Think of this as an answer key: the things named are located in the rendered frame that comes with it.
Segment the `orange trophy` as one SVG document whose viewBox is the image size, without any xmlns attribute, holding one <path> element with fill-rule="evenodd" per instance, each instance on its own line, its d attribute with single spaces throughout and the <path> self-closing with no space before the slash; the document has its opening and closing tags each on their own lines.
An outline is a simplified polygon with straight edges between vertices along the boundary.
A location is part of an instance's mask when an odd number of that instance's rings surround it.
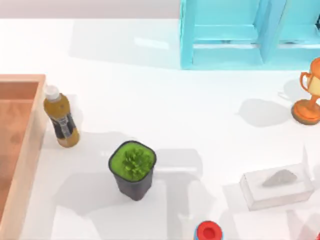
<svg viewBox="0 0 320 240">
<path fill-rule="evenodd" d="M 303 90 L 311 95 L 310 99 L 301 99 L 291 108 L 293 118 L 304 125 L 315 125 L 320 122 L 320 57 L 315 58 L 309 72 L 302 72 L 299 83 Z"/>
</svg>

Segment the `black pot with green plant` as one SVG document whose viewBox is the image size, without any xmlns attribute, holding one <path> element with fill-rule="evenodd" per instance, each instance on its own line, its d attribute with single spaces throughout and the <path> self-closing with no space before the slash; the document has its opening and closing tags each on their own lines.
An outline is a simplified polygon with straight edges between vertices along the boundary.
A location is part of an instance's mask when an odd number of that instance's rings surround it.
<svg viewBox="0 0 320 240">
<path fill-rule="evenodd" d="M 152 186 L 157 155 L 153 149 L 135 140 L 123 142 L 110 156 L 108 168 L 119 191 L 140 201 Z"/>
</svg>

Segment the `light blue rack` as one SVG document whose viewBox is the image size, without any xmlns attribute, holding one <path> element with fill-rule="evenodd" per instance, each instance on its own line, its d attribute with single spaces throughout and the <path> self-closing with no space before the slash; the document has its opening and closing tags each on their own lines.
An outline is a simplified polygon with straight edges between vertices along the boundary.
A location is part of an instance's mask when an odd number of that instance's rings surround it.
<svg viewBox="0 0 320 240">
<path fill-rule="evenodd" d="M 303 70 L 320 57 L 320 0 L 180 0 L 180 67 Z"/>
</svg>

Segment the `white tissue box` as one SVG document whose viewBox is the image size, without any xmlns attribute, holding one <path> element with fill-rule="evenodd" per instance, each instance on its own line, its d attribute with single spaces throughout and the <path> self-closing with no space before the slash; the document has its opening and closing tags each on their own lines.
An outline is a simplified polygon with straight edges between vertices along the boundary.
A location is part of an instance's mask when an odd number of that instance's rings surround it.
<svg viewBox="0 0 320 240">
<path fill-rule="evenodd" d="M 250 211 L 307 201 L 315 190 L 301 163 L 244 173 L 239 185 Z"/>
</svg>

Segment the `amber bottle with white cap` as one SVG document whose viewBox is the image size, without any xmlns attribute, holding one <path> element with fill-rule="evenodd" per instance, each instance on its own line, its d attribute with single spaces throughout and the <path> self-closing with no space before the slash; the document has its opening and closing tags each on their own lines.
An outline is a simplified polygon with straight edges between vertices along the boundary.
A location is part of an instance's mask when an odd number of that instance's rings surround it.
<svg viewBox="0 0 320 240">
<path fill-rule="evenodd" d="M 64 148 L 75 146 L 80 140 L 80 134 L 68 98 L 54 85 L 47 85 L 44 95 L 44 111 L 52 122 L 57 142 Z"/>
</svg>

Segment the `shallow salmon-coloured box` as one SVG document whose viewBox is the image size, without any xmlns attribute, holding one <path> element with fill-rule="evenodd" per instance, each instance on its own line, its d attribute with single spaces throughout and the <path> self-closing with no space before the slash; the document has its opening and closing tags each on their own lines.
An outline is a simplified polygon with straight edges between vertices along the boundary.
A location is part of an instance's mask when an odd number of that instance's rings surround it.
<svg viewBox="0 0 320 240">
<path fill-rule="evenodd" d="M 46 130 L 43 74 L 0 74 L 0 240 L 19 240 Z"/>
</svg>

